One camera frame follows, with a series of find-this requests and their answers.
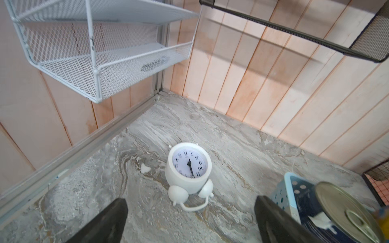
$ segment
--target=marble floor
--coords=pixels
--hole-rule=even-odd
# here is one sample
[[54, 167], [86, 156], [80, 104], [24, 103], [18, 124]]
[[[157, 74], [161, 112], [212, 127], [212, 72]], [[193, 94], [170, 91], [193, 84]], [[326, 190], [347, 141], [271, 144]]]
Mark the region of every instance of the marble floor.
[[[211, 156], [215, 197], [199, 212], [173, 207], [164, 176], [169, 145], [193, 142]], [[151, 170], [140, 172], [145, 164]], [[341, 186], [378, 204], [362, 178], [238, 121], [165, 94], [161, 100], [0, 231], [0, 242], [65, 242], [117, 197], [128, 204], [122, 242], [261, 242], [257, 195], [286, 172]], [[187, 204], [198, 204], [191, 196]]]

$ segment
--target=white debris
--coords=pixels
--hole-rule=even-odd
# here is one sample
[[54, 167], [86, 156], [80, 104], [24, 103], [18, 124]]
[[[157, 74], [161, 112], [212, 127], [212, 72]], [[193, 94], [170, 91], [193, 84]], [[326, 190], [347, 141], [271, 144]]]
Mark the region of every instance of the white debris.
[[246, 205], [246, 202], [240, 196], [238, 196], [238, 200], [242, 205]]
[[146, 166], [144, 163], [142, 163], [142, 165], [140, 166], [140, 172], [141, 172], [142, 174], [147, 173], [147, 172], [149, 172], [150, 170], [151, 170], [151, 168], [148, 167], [148, 166]]

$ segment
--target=wooden panel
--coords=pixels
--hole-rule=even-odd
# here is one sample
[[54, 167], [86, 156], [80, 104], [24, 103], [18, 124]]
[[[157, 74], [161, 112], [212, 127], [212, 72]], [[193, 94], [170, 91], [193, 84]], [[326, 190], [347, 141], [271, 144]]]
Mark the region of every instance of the wooden panel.
[[271, 42], [259, 42], [227, 111], [228, 116], [243, 120], [280, 52], [281, 47]]
[[[296, 29], [324, 38], [349, 0], [313, 0]], [[317, 44], [292, 36], [281, 52], [262, 89], [248, 111], [244, 122], [261, 129], [297, 75], [303, 69]]]
[[[276, 3], [277, 0], [257, 0], [251, 15], [269, 20]], [[215, 110], [220, 113], [227, 113], [264, 30], [263, 25], [252, 21], [247, 22], [215, 105]]]
[[259, 39], [243, 34], [217, 99], [215, 110], [226, 114], [246, 68], [249, 65]]
[[[200, 12], [200, 3], [198, 0], [186, 0], [184, 8], [193, 12]], [[180, 35], [178, 44], [190, 42], [196, 29], [197, 18], [181, 21]], [[170, 90], [176, 94], [182, 95], [185, 86], [186, 74], [189, 67], [189, 59], [174, 65], [173, 78]]]
[[344, 165], [389, 130], [389, 96], [329, 146], [321, 157]]
[[[373, 3], [351, 1], [325, 39], [350, 46], [383, 3], [381, 0]], [[319, 46], [262, 127], [262, 131], [279, 136], [342, 58], [342, 54]]]
[[35, 168], [0, 124], [0, 195], [25, 179]]
[[[307, 0], [279, 0], [270, 21], [294, 28], [308, 3]], [[228, 116], [244, 119], [289, 37], [287, 33], [266, 28], [227, 111]]]
[[302, 149], [321, 154], [337, 138], [355, 124], [389, 94], [389, 62], [381, 64], [336, 108], [301, 145]]
[[344, 167], [358, 174], [389, 158], [389, 132], [349, 160]]
[[97, 130], [92, 103], [52, 77], [42, 75], [72, 145]]
[[140, 102], [144, 101], [147, 97], [151, 96], [152, 79], [154, 76], [150, 76], [134, 84], [130, 87], [131, 107], [136, 106]]
[[114, 117], [126, 112], [131, 107], [130, 88], [120, 91], [111, 97]]
[[42, 77], [23, 54], [4, 2], [0, 30], [0, 122], [38, 169], [70, 141]]
[[193, 101], [197, 102], [200, 95], [223, 17], [222, 11], [203, 7], [183, 93]]
[[[230, 1], [228, 8], [250, 14], [253, 0]], [[225, 14], [219, 36], [209, 62], [207, 74], [198, 99], [200, 104], [214, 108], [223, 86], [231, 61], [242, 37], [247, 20]]]
[[[173, 0], [172, 5], [182, 8], [184, 7], [184, 1]], [[169, 24], [169, 36], [168, 36], [167, 46], [177, 45], [178, 36], [180, 34], [180, 26], [181, 26], [181, 21], [171, 22]], [[163, 89], [170, 90], [170, 86], [172, 84], [172, 78], [173, 78], [173, 69], [174, 69], [174, 65], [166, 68], [163, 71], [163, 83], [162, 83]]]
[[111, 97], [103, 100], [101, 103], [92, 103], [95, 112], [97, 127], [100, 128], [114, 118]]
[[376, 66], [370, 61], [345, 57], [279, 138], [300, 146]]

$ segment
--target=metal rod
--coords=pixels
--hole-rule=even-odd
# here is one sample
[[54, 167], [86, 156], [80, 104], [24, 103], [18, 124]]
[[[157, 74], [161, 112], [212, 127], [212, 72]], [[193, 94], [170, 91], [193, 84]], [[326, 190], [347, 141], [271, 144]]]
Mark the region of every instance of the metal rod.
[[[121, 51], [121, 50], [126, 50], [128, 49], [128, 47], [126, 48], [121, 48], [121, 49], [115, 49], [115, 51]], [[108, 51], [99, 51], [97, 52], [97, 54], [103, 54], [103, 53], [111, 53], [112, 50], [108, 50]], [[58, 58], [58, 59], [53, 59], [53, 60], [48, 60], [48, 61], [42, 61], [42, 62], [39, 62], [40, 64], [48, 64], [48, 63], [57, 63], [57, 62], [60, 62], [60, 61], [68, 61], [68, 60], [72, 60], [72, 59], [76, 59], [76, 58], [84, 58], [84, 57], [89, 57], [90, 54], [84, 54], [84, 55], [79, 55], [79, 56], [72, 56], [72, 57], [69, 57], [69, 58]]]
[[89, 33], [89, 45], [91, 47], [91, 60], [92, 60], [92, 71], [95, 77], [95, 89], [96, 89], [96, 100], [102, 101], [102, 94], [100, 88], [99, 70], [96, 68], [96, 52], [95, 42], [93, 40], [93, 20], [90, 0], [85, 0], [86, 6], [86, 17], [88, 20], [88, 33]]
[[128, 60], [131, 60], [131, 59], [139, 58], [139, 57], [142, 57], [142, 56], [148, 56], [148, 55], [151, 55], [151, 54], [154, 54], [154, 53], [158, 53], [158, 52], [163, 52], [163, 51], [170, 50], [170, 49], [173, 49], [173, 48], [177, 48], [177, 47], [180, 47], [180, 46], [183, 46], [183, 45], [189, 45], [191, 43], [192, 42], [182, 43], [182, 44], [179, 44], [179, 45], [174, 45], [174, 46], [171, 46], [171, 47], [166, 47], [166, 48], [163, 48], [163, 49], [154, 50], [154, 51], [150, 51], [150, 52], [139, 54], [139, 55], [135, 55], [135, 56], [130, 56], [128, 58], [123, 58], [123, 59], [112, 61], [112, 62], [109, 62], [109, 63], [104, 63], [103, 65], [98, 66], [97, 69], [100, 71], [102, 68], [105, 68], [107, 66], [111, 66], [111, 65], [118, 64], [118, 63], [121, 63], [121, 62], [124, 62], [124, 61], [128, 61]]
[[191, 55], [192, 53], [192, 49], [193, 49], [193, 45], [194, 45], [194, 41], [195, 41], [195, 36], [196, 36], [196, 33], [197, 33], [197, 27], [198, 27], [198, 24], [200, 22], [200, 18], [201, 18], [201, 12], [203, 11], [203, 6], [201, 5], [201, 8], [200, 8], [200, 13], [198, 15], [198, 20], [197, 20], [197, 23], [196, 23], [196, 28], [194, 29], [194, 34], [193, 34], [193, 38], [192, 38], [192, 45], [191, 45], [191, 49], [189, 50], [189, 53], [188, 53], [188, 58], [189, 56]]
[[[168, 33], [169, 33], [169, 24], [165, 24], [162, 26], [162, 31], [161, 31], [161, 44], [164, 46], [168, 45]], [[164, 73], [165, 73], [164, 70], [159, 71], [157, 73], [155, 93], [159, 93], [162, 90]]]

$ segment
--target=can lid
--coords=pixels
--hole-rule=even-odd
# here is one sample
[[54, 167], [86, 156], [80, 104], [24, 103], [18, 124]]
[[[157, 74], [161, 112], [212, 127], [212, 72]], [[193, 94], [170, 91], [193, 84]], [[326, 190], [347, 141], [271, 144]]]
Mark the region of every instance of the can lid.
[[382, 243], [384, 234], [373, 216], [340, 187], [319, 182], [316, 198], [333, 224], [359, 243]]

